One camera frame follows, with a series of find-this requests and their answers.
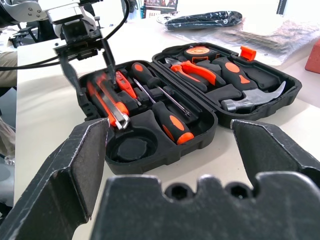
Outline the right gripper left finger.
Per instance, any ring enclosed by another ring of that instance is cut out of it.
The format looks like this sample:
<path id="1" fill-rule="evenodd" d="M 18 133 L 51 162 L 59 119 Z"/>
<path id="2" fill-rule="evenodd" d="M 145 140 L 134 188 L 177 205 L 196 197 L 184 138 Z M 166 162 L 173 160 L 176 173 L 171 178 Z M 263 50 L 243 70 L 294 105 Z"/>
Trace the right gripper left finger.
<path id="1" fill-rule="evenodd" d="M 94 211 L 109 127 L 109 121 L 100 118 L 72 130 L 0 225 L 0 240 L 72 240 Z"/>

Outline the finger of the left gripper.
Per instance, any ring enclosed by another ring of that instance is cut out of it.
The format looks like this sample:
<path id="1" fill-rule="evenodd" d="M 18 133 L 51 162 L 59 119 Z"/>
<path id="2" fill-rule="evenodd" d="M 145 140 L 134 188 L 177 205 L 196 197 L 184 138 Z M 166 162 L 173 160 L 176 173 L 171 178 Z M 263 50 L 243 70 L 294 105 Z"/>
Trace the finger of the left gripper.
<path id="1" fill-rule="evenodd" d="M 84 93 L 82 92 L 82 89 L 79 85 L 77 73 L 76 73 L 75 69 L 73 68 L 73 66 L 69 63 L 68 56 L 60 55 L 59 62 L 60 62 L 63 74 L 68 79 L 68 81 L 71 83 L 71 85 L 75 88 L 77 95 L 83 96 Z"/>
<path id="2" fill-rule="evenodd" d="M 104 52 L 103 52 L 104 61 L 106 63 L 107 69 L 109 71 L 109 78 L 110 78 L 111 83 L 113 85 L 115 85 L 116 84 L 115 59 L 114 59 L 110 45 L 109 45 L 108 41 L 106 40 L 106 38 L 102 38 L 101 42 L 102 42 L 102 46 L 104 49 Z"/>

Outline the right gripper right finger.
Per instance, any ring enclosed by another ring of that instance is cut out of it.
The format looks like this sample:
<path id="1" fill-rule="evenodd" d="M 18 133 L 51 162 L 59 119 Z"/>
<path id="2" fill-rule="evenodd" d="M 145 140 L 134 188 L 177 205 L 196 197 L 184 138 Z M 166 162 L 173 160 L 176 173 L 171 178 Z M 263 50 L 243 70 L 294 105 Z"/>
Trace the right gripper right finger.
<path id="1" fill-rule="evenodd" d="M 230 126 L 250 182 L 262 172 L 297 172 L 320 187 L 320 161 L 278 126 L 243 119 Z"/>

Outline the orange voltage tester pen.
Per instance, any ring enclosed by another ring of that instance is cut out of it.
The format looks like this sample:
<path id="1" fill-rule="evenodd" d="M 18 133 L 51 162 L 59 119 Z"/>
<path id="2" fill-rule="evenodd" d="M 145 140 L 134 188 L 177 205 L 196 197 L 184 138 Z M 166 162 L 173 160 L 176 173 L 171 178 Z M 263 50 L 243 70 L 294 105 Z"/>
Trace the orange voltage tester pen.
<path id="1" fill-rule="evenodd" d="M 142 105 L 139 102 L 138 97 L 137 97 L 134 89 L 132 88 L 130 82 L 127 80 L 127 78 L 120 71 L 115 72 L 115 80 L 121 90 L 125 91 L 130 97 L 135 99 L 138 106 Z"/>

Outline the black orange handled screwdriver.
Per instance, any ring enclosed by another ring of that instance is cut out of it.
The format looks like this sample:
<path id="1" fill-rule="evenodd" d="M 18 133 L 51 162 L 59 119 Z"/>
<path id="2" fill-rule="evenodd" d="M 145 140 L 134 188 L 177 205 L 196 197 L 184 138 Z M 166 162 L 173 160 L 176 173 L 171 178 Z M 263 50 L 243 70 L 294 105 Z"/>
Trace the black orange handled screwdriver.
<path id="1" fill-rule="evenodd" d="M 145 83 L 149 87 L 155 86 L 158 89 L 160 89 L 163 94 L 170 99 L 186 116 L 190 117 L 191 113 L 184 108 L 180 103 L 178 103 L 172 96 L 170 96 L 166 91 L 164 91 L 160 87 L 160 79 L 158 77 L 155 77 L 152 75 L 151 71 L 143 64 L 139 62 L 135 62 L 131 66 L 131 70 L 136 78 L 138 78 L 139 81 Z"/>
<path id="2" fill-rule="evenodd" d="M 152 102 L 152 111 L 158 118 L 166 135 L 177 145 L 184 144 L 195 136 L 191 133 L 188 126 L 178 118 L 174 113 L 169 111 L 162 101 L 155 101 L 146 89 L 135 79 L 133 81 L 148 96 Z"/>

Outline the orange black utility knife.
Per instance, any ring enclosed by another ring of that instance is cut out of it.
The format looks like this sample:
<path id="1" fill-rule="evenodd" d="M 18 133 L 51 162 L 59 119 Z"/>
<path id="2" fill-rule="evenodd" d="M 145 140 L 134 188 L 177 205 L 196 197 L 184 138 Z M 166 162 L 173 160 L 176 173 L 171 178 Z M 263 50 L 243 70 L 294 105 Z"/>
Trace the orange black utility knife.
<path id="1" fill-rule="evenodd" d="M 105 72 L 96 74 L 94 78 L 88 80 L 86 89 L 90 100 L 102 117 L 107 117 L 110 124 L 119 130 L 128 127 L 129 111 L 113 89 L 112 82 Z"/>

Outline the orange plastic block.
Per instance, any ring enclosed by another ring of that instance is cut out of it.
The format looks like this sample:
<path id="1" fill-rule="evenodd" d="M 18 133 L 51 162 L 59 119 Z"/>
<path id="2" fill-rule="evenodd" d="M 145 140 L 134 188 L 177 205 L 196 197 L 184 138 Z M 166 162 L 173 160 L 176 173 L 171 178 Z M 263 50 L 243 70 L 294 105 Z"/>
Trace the orange plastic block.
<path id="1" fill-rule="evenodd" d="M 243 45 L 240 47 L 240 50 L 240 57 L 246 59 L 247 61 L 253 61 L 256 58 L 256 50 Z"/>

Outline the black tool case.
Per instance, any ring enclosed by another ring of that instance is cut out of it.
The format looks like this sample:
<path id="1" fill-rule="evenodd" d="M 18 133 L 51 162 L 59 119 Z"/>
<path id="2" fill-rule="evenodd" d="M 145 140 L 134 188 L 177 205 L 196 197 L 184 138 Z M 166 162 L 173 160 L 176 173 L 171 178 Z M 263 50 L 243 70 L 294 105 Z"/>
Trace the black tool case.
<path id="1" fill-rule="evenodd" d="M 271 93 L 283 82 L 286 82 L 285 89 L 278 98 L 255 106 L 251 111 L 247 109 L 239 109 L 235 112 L 224 110 L 221 105 L 223 100 L 238 101 L 244 98 L 240 90 L 227 82 L 224 86 L 214 86 L 203 77 L 190 73 L 190 76 L 202 83 L 198 87 L 194 86 L 173 72 L 172 65 L 165 61 L 165 58 L 180 62 L 188 61 L 183 53 L 186 49 L 194 47 L 207 47 L 212 52 L 209 60 L 192 62 L 197 66 L 209 69 L 222 77 L 221 67 L 213 61 L 226 57 L 240 67 L 246 77 L 255 81 L 263 92 Z M 148 86 L 136 78 L 132 71 L 133 63 L 145 65 L 153 76 L 160 79 L 160 87 L 186 108 L 191 116 L 186 116 L 156 86 Z M 217 126 L 229 128 L 231 121 L 235 119 L 254 121 L 273 115 L 280 108 L 292 104 L 302 88 L 301 82 L 290 75 L 255 59 L 247 61 L 240 57 L 240 53 L 208 42 L 172 46 L 154 55 L 150 62 L 135 60 L 116 65 L 115 72 L 117 71 L 127 78 L 141 103 L 141 106 L 138 106 L 136 100 L 121 90 L 117 82 L 112 84 L 117 96 L 128 109 L 130 119 L 128 127 L 123 130 L 110 124 L 106 140 L 105 161 L 113 173 L 120 175 L 142 174 L 163 165 L 170 165 L 182 156 L 208 146 L 214 138 Z M 100 73 L 106 73 L 109 79 L 107 69 L 88 73 L 79 79 L 83 95 L 78 97 L 78 104 L 87 120 L 106 118 L 99 114 L 87 90 L 87 81 Z M 173 142 L 153 113 L 153 103 L 133 79 L 136 79 L 156 102 L 163 102 L 169 111 L 181 119 L 194 138 L 183 144 Z"/>

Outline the orange black tape measure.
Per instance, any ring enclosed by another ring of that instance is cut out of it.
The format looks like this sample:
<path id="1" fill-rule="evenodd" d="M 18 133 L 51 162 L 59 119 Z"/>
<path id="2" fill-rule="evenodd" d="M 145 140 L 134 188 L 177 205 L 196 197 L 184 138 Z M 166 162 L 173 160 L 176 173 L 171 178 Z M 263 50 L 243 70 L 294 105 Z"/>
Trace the orange black tape measure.
<path id="1" fill-rule="evenodd" d="M 197 63 L 209 60 L 212 56 L 212 51 L 205 46 L 196 46 L 186 49 L 183 52 L 183 56 L 192 63 Z"/>

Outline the blue cloth in clear bag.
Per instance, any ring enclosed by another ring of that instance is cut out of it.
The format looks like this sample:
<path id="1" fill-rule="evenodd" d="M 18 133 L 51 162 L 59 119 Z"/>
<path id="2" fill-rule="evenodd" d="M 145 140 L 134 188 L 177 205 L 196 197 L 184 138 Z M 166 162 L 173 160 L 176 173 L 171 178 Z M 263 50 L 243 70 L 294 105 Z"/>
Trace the blue cloth in clear bag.
<path id="1" fill-rule="evenodd" d="M 243 15 L 237 11 L 215 11 L 185 16 L 170 14 L 162 19 L 168 31 L 197 30 L 232 27 L 242 22 Z"/>

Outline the red brick block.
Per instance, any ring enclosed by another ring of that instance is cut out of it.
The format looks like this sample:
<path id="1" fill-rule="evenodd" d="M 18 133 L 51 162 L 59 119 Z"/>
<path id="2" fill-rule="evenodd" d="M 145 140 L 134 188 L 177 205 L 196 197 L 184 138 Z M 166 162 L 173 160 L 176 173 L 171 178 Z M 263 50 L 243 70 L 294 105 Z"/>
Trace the red brick block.
<path id="1" fill-rule="evenodd" d="M 320 39 L 313 45 L 304 69 L 320 74 Z"/>

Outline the beige cloth in clear bag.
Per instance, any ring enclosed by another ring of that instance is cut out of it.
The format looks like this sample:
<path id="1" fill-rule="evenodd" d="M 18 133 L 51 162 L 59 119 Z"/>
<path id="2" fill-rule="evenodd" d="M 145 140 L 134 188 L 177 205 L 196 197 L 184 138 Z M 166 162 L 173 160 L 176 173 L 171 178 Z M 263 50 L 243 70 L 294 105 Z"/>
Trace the beige cloth in clear bag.
<path id="1" fill-rule="evenodd" d="M 221 33 L 222 40 L 228 44 L 280 52 L 300 48 L 318 37 L 320 23 L 290 18 L 271 18 L 267 21 L 246 18 L 242 23 Z"/>

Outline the orange handled pliers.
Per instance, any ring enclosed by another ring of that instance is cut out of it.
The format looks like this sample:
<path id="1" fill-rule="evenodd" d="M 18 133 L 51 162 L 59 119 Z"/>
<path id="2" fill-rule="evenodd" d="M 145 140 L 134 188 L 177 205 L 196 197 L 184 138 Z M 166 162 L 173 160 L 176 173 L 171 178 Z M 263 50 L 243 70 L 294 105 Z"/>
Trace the orange handled pliers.
<path id="1" fill-rule="evenodd" d="M 196 74 L 200 77 L 206 79 L 210 84 L 221 87 L 226 85 L 226 81 L 219 76 L 217 73 L 203 67 L 193 64 L 191 61 L 187 60 L 181 62 L 177 59 L 165 58 L 165 62 L 171 64 L 171 70 L 176 73 L 180 78 L 185 81 L 189 81 L 195 87 L 200 87 L 202 84 L 198 79 L 195 77 L 190 76 L 190 74 Z"/>

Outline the dark window frame post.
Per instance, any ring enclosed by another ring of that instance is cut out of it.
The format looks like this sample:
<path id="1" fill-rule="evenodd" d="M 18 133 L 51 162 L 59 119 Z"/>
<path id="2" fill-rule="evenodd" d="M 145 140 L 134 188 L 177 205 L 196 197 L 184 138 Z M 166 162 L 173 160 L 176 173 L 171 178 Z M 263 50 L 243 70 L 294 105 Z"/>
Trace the dark window frame post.
<path id="1" fill-rule="evenodd" d="M 277 9 L 276 9 L 276 14 L 277 15 L 284 15 L 285 9 L 286 9 L 286 5 L 287 5 L 287 1 L 288 0 L 278 0 L 278 6 L 277 6 Z"/>

